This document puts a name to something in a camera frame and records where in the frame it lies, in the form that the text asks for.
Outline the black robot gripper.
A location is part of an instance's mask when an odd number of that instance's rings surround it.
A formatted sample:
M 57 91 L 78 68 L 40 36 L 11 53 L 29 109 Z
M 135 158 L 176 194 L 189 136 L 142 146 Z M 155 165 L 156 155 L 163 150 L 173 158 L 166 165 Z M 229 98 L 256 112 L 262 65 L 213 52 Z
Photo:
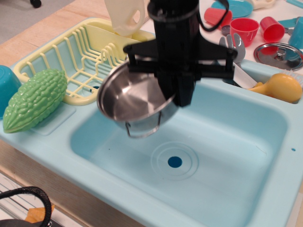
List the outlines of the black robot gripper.
M 232 79 L 237 51 L 202 37 L 206 28 L 197 0 L 151 0 L 147 11 L 154 22 L 155 39 L 124 47 L 130 70 L 157 73 L 166 99 L 185 107 L 191 104 L 196 81 L 201 78 Z

